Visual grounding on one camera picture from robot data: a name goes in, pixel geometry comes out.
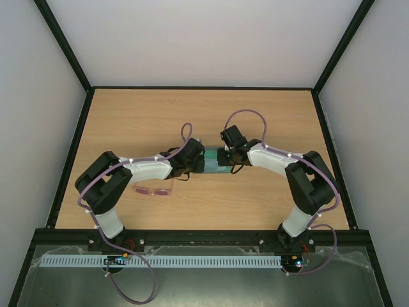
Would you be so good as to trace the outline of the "blue-grey glasses case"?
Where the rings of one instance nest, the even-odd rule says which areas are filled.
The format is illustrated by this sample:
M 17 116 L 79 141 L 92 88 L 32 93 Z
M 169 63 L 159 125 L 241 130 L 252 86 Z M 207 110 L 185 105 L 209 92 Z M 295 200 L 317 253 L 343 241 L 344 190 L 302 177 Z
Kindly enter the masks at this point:
M 219 166 L 217 160 L 217 148 L 206 147 L 204 153 L 204 170 L 205 174 L 214 173 L 229 173 L 231 171 L 231 166 Z

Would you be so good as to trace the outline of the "pink sunglasses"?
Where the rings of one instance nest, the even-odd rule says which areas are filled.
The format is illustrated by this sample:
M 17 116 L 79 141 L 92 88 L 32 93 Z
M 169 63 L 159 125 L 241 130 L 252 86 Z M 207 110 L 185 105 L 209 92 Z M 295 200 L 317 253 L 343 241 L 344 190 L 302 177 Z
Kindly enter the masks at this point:
M 166 180 L 145 180 L 136 182 L 133 185 L 133 191 L 137 194 L 150 196 L 170 196 L 173 190 L 173 179 Z

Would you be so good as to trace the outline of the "light blue cleaning cloth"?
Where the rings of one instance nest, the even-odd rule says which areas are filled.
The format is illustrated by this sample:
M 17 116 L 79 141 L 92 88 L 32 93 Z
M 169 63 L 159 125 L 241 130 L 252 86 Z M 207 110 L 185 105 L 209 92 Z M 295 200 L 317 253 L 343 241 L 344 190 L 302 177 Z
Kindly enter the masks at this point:
M 204 159 L 204 173 L 229 173 L 229 166 L 219 166 L 217 159 Z

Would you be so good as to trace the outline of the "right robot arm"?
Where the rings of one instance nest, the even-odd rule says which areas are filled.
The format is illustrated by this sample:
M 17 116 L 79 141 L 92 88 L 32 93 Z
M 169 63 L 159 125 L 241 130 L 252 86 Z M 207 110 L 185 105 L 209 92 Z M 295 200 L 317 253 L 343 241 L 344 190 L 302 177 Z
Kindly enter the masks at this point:
M 282 249 L 291 251 L 311 227 L 320 210 L 339 198 L 337 182 L 318 152 L 284 152 L 261 140 L 247 140 L 233 125 L 220 133 L 225 143 L 217 150 L 219 166 L 255 166 L 286 177 L 295 206 L 277 231 Z

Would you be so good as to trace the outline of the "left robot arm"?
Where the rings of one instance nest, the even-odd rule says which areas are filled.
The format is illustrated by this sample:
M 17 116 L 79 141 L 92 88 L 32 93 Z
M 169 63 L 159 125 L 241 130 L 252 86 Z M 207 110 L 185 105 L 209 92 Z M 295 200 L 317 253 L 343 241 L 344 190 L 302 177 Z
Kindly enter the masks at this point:
M 115 209 L 124 190 L 147 180 L 170 180 L 203 171 L 205 148 L 196 139 L 185 140 L 183 146 L 152 157 L 127 159 L 112 151 L 104 152 L 75 182 L 79 192 L 78 206 L 84 208 L 110 248 L 126 253 L 131 250 L 117 243 L 124 226 Z

